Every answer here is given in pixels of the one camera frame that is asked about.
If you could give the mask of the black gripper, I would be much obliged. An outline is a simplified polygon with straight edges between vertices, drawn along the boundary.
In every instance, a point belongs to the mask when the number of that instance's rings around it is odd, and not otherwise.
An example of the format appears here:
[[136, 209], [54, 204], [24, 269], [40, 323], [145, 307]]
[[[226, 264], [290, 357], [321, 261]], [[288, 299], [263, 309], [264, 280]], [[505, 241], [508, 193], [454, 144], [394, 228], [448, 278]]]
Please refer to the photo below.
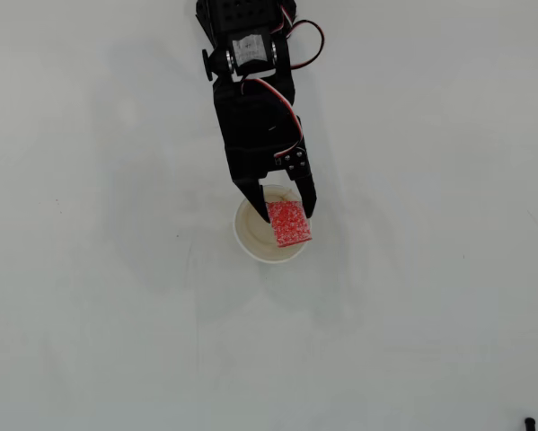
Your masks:
[[258, 215], [270, 223], [259, 180], [285, 171], [300, 194], [310, 219], [317, 195], [300, 118], [295, 114], [295, 85], [290, 73], [236, 82], [222, 74], [213, 84], [214, 105], [234, 184]]

